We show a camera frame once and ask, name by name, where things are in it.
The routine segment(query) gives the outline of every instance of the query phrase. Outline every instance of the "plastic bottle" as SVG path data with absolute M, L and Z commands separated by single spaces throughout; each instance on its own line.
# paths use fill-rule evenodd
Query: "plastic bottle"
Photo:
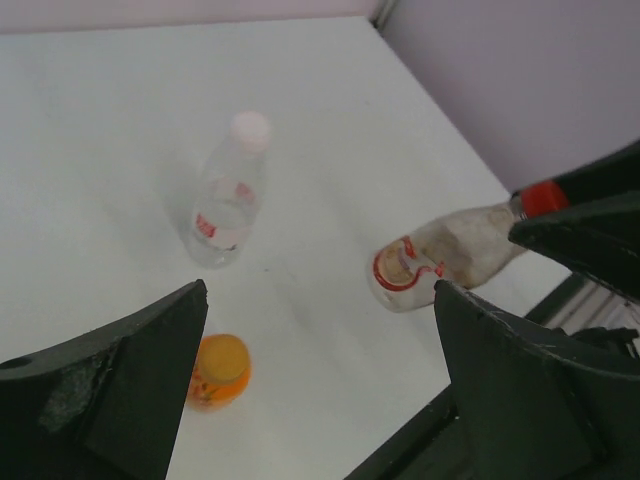
M 196 410 L 224 407 L 244 392 L 251 378 L 246 345 L 228 334 L 202 339 L 189 383 L 187 404 Z
M 509 242 L 515 222 L 566 208 L 552 181 L 533 185 L 510 201 L 440 217 L 377 252 L 367 276 L 375 297 L 393 312 L 424 307 L 440 279 L 465 288 L 487 282 L 525 250 Z
M 268 120 L 257 112 L 237 114 L 229 134 L 202 172 L 187 236 L 187 250 L 204 267 L 235 260 L 264 194 L 264 156 L 271 140 Z

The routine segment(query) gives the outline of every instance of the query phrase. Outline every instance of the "white bottle cap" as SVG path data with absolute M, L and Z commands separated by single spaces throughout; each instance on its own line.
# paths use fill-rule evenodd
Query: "white bottle cap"
M 269 120 L 258 112 L 242 112 L 231 122 L 232 137 L 249 153 L 263 153 L 271 141 Z

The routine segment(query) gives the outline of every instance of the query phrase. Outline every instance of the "clear plastic bottle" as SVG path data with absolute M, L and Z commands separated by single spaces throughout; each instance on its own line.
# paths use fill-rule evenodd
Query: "clear plastic bottle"
M 560 187 L 547 181 L 508 202 L 433 220 L 373 256 L 367 272 L 371 291 L 389 310 L 405 312 L 433 303 L 440 279 L 469 289 L 482 285 L 525 251 L 509 242 L 515 222 L 568 205 Z
M 264 194 L 270 140 L 271 127 L 263 115 L 239 113 L 205 165 L 186 242 L 202 266 L 231 263 L 251 233 Z

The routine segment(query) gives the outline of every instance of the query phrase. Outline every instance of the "purple wall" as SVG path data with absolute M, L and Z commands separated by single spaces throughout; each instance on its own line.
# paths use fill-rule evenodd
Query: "purple wall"
M 0 33 L 371 16 L 378 0 L 0 0 Z
M 640 2 L 400 0 L 384 36 L 509 189 L 640 138 Z

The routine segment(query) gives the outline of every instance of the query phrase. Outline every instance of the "table surface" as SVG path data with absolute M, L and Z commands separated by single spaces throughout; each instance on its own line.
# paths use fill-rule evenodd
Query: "table surface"
M 185 410 L 169 479 L 338 479 L 448 383 L 433 308 L 396 315 L 368 255 L 507 192 L 366 20 L 0 37 L 0 361 L 196 278 L 246 393 Z M 239 260 L 181 241 L 233 113 L 267 114 L 265 204 Z M 566 275 L 528 253 L 478 289 L 523 314 Z

